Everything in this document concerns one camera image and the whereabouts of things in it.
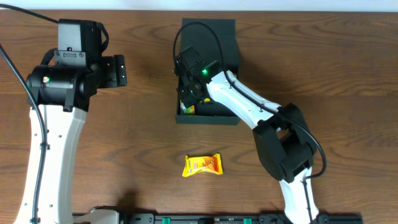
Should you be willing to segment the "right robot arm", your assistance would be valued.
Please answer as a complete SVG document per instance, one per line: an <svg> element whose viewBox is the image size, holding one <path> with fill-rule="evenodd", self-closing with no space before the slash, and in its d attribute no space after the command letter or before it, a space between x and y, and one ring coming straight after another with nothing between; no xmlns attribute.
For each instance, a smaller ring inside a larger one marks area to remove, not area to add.
<svg viewBox="0 0 398 224"><path fill-rule="evenodd" d="M182 103L192 106L209 98L244 121L252 129L262 166L279 181L285 216L291 223L313 223L319 213L310 181L316 144L302 112L259 96L222 61L206 62L193 47L174 54L173 61Z"/></svg>

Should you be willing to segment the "dark green box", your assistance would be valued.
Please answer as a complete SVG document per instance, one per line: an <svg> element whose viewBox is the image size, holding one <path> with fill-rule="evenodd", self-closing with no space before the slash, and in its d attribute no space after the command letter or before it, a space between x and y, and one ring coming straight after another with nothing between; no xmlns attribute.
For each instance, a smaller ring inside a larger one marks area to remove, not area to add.
<svg viewBox="0 0 398 224"><path fill-rule="evenodd" d="M239 50L236 41L236 24L232 19L183 18L183 30L179 34L180 52L193 47L198 59L206 63L220 61L224 56L227 69L239 77ZM181 115L180 100L177 103L177 124L237 125L239 117L220 103L210 101L195 105L195 115Z"/></svg>

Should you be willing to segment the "yellow orange snack packet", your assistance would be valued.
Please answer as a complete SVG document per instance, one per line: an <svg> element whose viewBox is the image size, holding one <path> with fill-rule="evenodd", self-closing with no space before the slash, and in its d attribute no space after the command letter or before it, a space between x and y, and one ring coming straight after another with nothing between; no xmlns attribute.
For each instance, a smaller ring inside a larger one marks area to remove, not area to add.
<svg viewBox="0 0 398 224"><path fill-rule="evenodd" d="M209 172L216 175L223 174L221 154L216 153L212 156L185 156L185 167L182 173L183 177L190 177L194 174Z"/></svg>

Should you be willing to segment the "green orange snack packet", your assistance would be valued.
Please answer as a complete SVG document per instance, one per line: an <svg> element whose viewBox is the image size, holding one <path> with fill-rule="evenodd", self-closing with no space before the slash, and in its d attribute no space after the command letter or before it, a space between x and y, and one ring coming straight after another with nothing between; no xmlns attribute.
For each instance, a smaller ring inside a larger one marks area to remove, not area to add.
<svg viewBox="0 0 398 224"><path fill-rule="evenodd" d="M186 107L182 101L180 101L180 110L181 110L181 115L195 115L196 114L195 105Z"/></svg>

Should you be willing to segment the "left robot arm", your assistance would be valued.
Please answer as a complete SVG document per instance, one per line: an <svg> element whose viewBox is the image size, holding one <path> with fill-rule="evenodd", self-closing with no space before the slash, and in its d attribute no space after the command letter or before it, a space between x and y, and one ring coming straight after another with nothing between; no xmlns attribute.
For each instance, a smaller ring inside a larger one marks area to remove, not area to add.
<svg viewBox="0 0 398 224"><path fill-rule="evenodd" d="M108 44L102 23L61 19L57 47L28 75L31 144L16 223L119 223L112 209L72 212L76 149L90 98L127 83L124 57L103 55Z"/></svg>

